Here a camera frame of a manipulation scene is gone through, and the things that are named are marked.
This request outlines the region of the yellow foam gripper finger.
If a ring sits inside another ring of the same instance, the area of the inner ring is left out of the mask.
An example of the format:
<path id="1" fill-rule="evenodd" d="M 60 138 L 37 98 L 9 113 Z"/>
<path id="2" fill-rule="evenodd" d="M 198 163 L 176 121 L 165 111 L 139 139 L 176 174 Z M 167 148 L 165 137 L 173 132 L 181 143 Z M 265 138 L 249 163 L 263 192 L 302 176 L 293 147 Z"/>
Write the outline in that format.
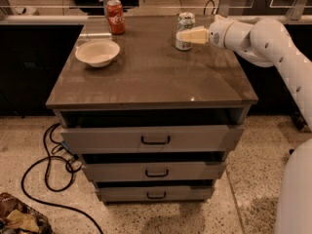
<path id="1" fill-rule="evenodd" d="M 209 42 L 209 30 L 205 27 L 192 28 L 179 31 L 176 39 L 193 44 L 206 44 Z"/>

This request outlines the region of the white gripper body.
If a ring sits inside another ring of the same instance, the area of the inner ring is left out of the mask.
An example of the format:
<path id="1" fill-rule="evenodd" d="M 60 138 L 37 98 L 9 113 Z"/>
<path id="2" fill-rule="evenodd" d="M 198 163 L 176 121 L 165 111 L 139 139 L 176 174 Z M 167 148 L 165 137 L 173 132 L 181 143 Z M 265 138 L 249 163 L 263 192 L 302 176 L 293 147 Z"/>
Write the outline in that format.
<path id="1" fill-rule="evenodd" d="M 209 26 L 209 42 L 221 49 L 232 49 L 232 37 L 230 36 L 229 29 L 234 23 L 234 19 L 216 15 L 214 21 Z"/>

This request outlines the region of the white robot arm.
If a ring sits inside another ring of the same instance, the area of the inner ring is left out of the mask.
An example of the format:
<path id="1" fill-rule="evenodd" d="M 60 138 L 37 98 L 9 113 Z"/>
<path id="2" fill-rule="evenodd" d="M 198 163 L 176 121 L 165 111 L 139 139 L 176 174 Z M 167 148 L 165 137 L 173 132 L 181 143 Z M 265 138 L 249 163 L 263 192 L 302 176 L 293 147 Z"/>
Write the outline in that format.
<path id="1" fill-rule="evenodd" d="M 210 43 L 257 66 L 275 66 L 312 130 L 312 62 L 296 47 L 281 22 L 265 18 L 247 23 L 215 16 L 209 27 L 182 30 L 176 39 Z M 299 145 L 285 166 L 274 233 L 312 234 L 312 139 Z"/>

